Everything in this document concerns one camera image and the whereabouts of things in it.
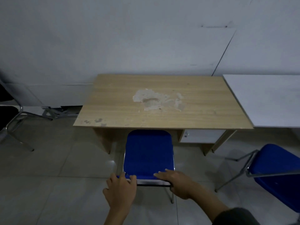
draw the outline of desk top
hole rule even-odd
[[[300,127],[300,75],[224,75],[256,127]]]
[[[74,126],[252,129],[222,77],[100,74]]]

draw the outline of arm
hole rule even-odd
[[[205,212],[213,222],[215,218],[229,208],[223,204],[213,193],[207,191],[200,184],[179,171],[167,170],[154,174],[155,177],[169,181],[172,184],[171,192],[182,199],[192,199]]]
[[[122,225],[126,219],[137,192],[137,177],[130,176],[130,180],[129,183],[123,172],[119,178],[111,174],[106,181],[108,189],[103,189],[103,194],[110,206],[110,211],[104,225]]]

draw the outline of hand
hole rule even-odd
[[[112,173],[110,178],[107,179],[108,189],[103,189],[103,194],[111,210],[129,213],[130,206],[137,192],[137,177],[132,175],[130,180],[130,183],[126,180],[124,172],[119,178]]]
[[[186,200],[190,198],[191,190],[197,185],[190,177],[180,171],[166,169],[166,172],[158,172],[155,177],[171,183],[170,190],[176,196]]]

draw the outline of white cabinet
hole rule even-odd
[[[185,130],[181,143],[215,143],[225,130]]]

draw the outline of folding chair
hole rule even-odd
[[[123,171],[128,179],[137,176],[138,186],[170,187],[167,181],[153,176],[154,173],[175,170],[171,135],[163,130],[134,130],[128,134]]]
[[[33,115],[37,116],[40,118],[46,118],[50,121],[52,121],[52,118],[48,117],[43,117],[40,115],[36,115],[33,113],[25,112],[23,111],[23,106],[15,99],[12,97],[12,95],[9,93],[9,89],[6,88],[5,84],[0,81],[0,102],[4,101],[11,101],[15,100],[16,103],[19,105],[20,110],[14,106],[0,106],[0,130],[4,129],[6,136],[10,135],[17,141],[19,141],[22,145],[26,146],[30,151],[34,151],[34,149],[26,144],[25,142],[21,141],[14,133],[14,130],[10,130],[10,125],[15,121],[21,114],[27,114],[27,115]]]
[[[247,177],[254,178],[257,184],[283,204],[300,213],[300,158],[282,147],[267,144],[261,150],[255,150],[239,159],[226,159],[240,161],[248,156],[240,172],[215,191],[246,173]]]

